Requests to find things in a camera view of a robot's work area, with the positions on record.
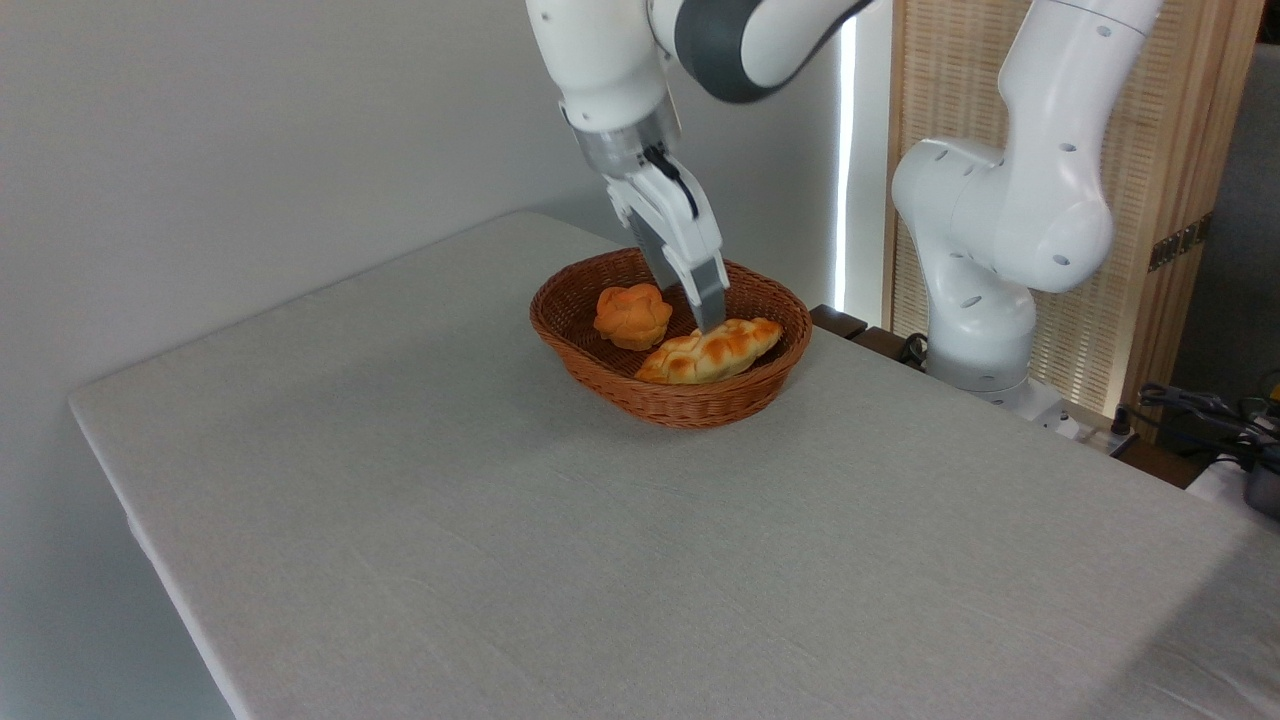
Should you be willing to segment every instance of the brown wicker basket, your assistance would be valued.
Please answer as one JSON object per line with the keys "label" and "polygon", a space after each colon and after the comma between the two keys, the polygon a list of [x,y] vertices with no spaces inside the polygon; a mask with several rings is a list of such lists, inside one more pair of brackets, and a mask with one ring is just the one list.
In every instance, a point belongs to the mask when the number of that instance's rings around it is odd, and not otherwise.
{"label": "brown wicker basket", "polygon": [[[778,322],[782,340],[749,370],[721,382],[694,386],[640,382],[632,375],[649,352],[616,347],[591,327],[595,301],[604,288],[654,282],[639,250],[607,252],[556,273],[534,296],[529,316],[538,334],[564,361],[570,375],[622,410],[672,428],[724,425],[759,413],[778,396],[813,336],[809,311],[791,291],[735,263],[726,261],[724,266],[730,279],[724,293],[727,315]],[[691,333],[698,325],[681,288],[668,288],[663,299],[675,310],[667,338]]]}

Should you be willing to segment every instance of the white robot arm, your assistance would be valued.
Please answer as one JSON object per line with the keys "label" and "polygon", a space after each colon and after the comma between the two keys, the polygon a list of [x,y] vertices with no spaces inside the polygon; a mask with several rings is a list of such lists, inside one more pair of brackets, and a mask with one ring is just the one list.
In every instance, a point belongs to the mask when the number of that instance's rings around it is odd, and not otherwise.
{"label": "white robot arm", "polygon": [[925,140],[893,177],[929,295],[928,373],[1069,436],[1061,396],[1028,377],[1028,287],[1071,290],[1111,250],[1102,138],[1160,5],[1036,0],[1000,73],[1005,149]]}
{"label": "white robot arm", "polygon": [[870,0],[526,0],[561,109],[605,177],[662,287],[680,282],[704,331],[724,320],[728,277],[716,217],[671,150],[680,122],[667,90],[676,58],[708,92],[759,100],[790,81]]}

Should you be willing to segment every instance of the white tablecloth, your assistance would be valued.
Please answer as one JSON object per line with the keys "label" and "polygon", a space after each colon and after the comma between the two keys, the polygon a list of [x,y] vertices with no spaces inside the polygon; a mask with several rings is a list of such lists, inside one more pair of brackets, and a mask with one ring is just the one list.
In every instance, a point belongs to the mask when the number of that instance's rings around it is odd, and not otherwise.
{"label": "white tablecloth", "polygon": [[238,716],[1280,716],[1280,538],[823,332],[643,424],[527,320],[609,249],[506,217],[73,396]]}

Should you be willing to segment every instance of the bread roll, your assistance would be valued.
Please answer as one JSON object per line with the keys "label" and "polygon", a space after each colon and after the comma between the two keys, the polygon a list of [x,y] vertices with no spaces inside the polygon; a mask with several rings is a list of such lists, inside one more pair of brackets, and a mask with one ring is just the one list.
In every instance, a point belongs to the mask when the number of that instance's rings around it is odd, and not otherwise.
{"label": "bread roll", "polygon": [[649,350],[667,334],[668,320],[671,305],[662,301],[662,292],[641,283],[630,288],[605,288],[595,302],[591,327],[623,350]]}
{"label": "bread roll", "polygon": [[662,343],[640,370],[637,380],[663,384],[698,384],[723,380],[751,366],[782,337],[773,320],[726,320],[705,336],[699,331]]}

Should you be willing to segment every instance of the wooden furniture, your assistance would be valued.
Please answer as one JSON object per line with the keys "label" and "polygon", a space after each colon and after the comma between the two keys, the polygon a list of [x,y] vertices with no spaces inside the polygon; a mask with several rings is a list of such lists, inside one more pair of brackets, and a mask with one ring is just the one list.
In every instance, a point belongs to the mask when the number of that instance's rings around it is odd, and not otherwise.
{"label": "wooden furniture", "polygon": [[[929,136],[1004,145],[996,79],[1028,6],[896,0],[891,165]],[[1076,405],[1110,415],[1143,382],[1170,379],[1261,12],[1262,0],[1165,0],[1106,140],[1111,256],[1075,291],[1037,295],[1032,373]],[[924,332],[901,222],[890,223],[886,263],[886,327]]]}

